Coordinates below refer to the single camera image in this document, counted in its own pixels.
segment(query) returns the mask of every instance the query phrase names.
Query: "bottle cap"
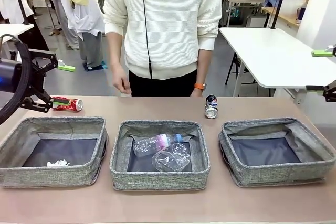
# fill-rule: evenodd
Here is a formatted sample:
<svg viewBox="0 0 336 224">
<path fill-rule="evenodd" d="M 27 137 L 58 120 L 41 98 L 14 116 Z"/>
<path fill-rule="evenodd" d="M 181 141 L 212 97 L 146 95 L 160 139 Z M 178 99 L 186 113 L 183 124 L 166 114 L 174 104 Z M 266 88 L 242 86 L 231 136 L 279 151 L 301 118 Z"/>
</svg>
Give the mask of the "bottle cap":
<svg viewBox="0 0 336 224">
<path fill-rule="evenodd" d="M 179 143 L 181 143 L 182 142 L 182 136 L 181 136 L 181 134 L 176 134 L 176 139 L 177 139 L 177 141 Z"/>
</svg>

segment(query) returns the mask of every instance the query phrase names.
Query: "crushed plastic bottle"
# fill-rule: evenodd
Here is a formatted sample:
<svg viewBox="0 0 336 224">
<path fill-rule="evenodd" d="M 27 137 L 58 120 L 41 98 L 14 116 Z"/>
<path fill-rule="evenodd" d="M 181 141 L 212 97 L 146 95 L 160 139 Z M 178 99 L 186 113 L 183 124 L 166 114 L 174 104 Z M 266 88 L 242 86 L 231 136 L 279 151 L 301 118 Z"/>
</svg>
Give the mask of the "crushed plastic bottle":
<svg viewBox="0 0 336 224">
<path fill-rule="evenodd" d="M 181 172 L 190 160 L 187 148 L 177 143 L 156 153 L 152 158 L 152 164 L 161 172 Z"/>
<path fill-rule="evenodd" d="M 137 157 L 144 157 L 155 154 L 167 148 L 172 143 L 180 142 L 182 142 L 182 136 L 180 134 L 161 134 L 151 137 L 141 137 L 134 139 L 133 150 Z"/>
</svg>

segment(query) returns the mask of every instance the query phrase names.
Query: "white knit sweater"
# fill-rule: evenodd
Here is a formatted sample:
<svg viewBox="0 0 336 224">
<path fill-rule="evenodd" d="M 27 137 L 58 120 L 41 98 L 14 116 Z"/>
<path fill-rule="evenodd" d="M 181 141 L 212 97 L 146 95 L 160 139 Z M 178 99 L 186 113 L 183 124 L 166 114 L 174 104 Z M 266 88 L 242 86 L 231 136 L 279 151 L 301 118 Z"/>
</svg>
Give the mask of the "white knit sweater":
<svg viewBox="0 0 336 224">
<path fill-rule="evenodd" d="M 213 50 L 222 15 L 221 0 L 145 0 L 153 79 L 165 80 L 197 68 L 198 50 Z M 106 33 L 123 34 L 125 61 L 149 78 L 143 0 L 105 0 Z"/>
</svg>

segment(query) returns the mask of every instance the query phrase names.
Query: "chair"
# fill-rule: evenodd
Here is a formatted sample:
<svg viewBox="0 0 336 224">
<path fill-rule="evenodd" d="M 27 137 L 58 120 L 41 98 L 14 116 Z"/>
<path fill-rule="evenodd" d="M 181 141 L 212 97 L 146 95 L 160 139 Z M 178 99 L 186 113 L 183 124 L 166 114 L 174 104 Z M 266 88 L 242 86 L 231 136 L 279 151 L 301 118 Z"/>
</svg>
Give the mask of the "chair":
<svg viewBox="0 0 336 224">
<path fill-rule="evenodd" d="M 235 64 L 236 67 L 236 72 L 231 72 L 233 64 Z M 236 74 L 236 79 L 238 78 L 238 68 L 240 68 L 240 61 L 236 53 L 233 54 L 231 65 L 229 72 L 226 77 L 225 85 L 227 85 L 227 82 L 229 81 L 230 74 L 235 73 Z M 244 73 L 249 73 L 248 69 L 245 68 Z M 248 84 L 258 84 L 256 80 L 254 79 L 253 82 L 247 82 L 247 83 L 242 83 L 242 85 L 248 85 Z M 268 97 L 272 97 L 271 95 L 271 89 L 268 89 Z"/>
</svg>

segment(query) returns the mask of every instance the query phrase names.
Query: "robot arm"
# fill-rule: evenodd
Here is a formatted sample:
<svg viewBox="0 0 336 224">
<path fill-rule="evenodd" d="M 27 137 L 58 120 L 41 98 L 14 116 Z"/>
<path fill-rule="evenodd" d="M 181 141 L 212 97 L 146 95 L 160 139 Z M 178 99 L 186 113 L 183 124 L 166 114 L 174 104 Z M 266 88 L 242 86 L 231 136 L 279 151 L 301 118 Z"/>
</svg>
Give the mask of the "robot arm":
<svg viewBox="0 0 336 224">
<path fill-rule="evenodd" d="M 12 35 L 3 35 L 2 38 L 11 36 L 16 40 L 15 46 L 20 52 L 22 62 L 0 58 L 0 91 L 14 93 L 13 97 L 0 110 L 0 124 L 6 121 L 18 107 L 48 112 L 53 106 L 53 100 L 44 90 L 46 73 L 58 67 L 58 60 L 54 52 L 28 49 L 27 45 Z M 40 67 L 36 58 L 47 58 L 50 63 Z M 31 96 L 36 95 L 45 104 L 36 103 Z"/>
<path fill-rule="evenodd" d="M 330 52 L 332 55 L 336 57 L 336 44 L 328 46 L 325 50 L 326 52 Z M 317 91 L 323 92 L 323 96 L 326 102 L 336 102 L 336 81 L 332 82 L 327 86 L 306 86 L 307 91 Z"/>
</svg>

